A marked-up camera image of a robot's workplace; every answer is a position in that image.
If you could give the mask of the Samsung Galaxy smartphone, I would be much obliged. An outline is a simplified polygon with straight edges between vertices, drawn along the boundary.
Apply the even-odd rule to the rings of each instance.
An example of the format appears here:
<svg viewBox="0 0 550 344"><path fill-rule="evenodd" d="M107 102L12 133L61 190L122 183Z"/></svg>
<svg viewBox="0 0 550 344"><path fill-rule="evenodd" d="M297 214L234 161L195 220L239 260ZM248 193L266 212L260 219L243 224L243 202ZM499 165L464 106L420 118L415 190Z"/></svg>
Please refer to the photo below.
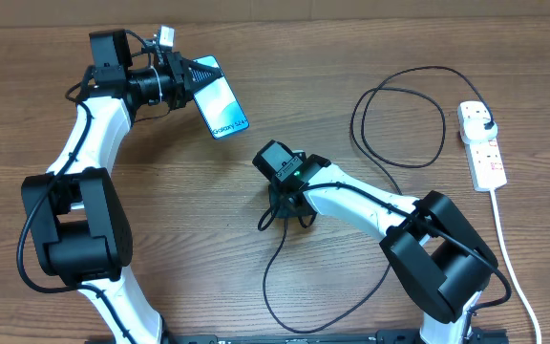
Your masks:
<svg viewBox="0 0 550 344"><path fill-rule="evenodd" d="M249 120L225 75L199 90L194 95L194 100L215 140L249 127Z"/></svg>

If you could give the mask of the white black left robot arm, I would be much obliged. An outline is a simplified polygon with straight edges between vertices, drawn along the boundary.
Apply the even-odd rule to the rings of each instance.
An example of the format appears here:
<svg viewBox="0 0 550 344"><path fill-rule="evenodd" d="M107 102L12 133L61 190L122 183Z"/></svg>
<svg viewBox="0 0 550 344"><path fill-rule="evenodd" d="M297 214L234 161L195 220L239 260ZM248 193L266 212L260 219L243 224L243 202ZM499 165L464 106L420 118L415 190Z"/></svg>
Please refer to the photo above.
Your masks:
<svg viewBox="0 0 550 344"><path fill-rule="evenodd" d="M166 26L141 40L148 64L136 69L131 35L124 29L91 33L94 62L65 94L76 109L74 129L48 170L21 186L27 219L16 265L33 290L87 297L115 343L172 343L131 270L133 236L111 174L138 108L182 108L222 71L182 57Z"/></svg>

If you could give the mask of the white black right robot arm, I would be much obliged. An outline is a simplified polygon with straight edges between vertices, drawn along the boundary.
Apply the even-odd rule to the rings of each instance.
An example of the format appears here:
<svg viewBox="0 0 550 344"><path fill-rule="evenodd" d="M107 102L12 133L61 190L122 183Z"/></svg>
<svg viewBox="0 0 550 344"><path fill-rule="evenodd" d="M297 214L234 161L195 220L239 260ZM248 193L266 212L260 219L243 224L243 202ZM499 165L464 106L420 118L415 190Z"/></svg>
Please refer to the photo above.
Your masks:
<svg viewBox="0 0 550 344"><path fill-rule="evenodd" d="M269 182L270 207L259 221L329 216L374 238L403 289L424 312L419 343L481 343L472 327L497 258L458 207L432 191L418 199L354 179L318 155L272 140L253 165Z"/></svg>

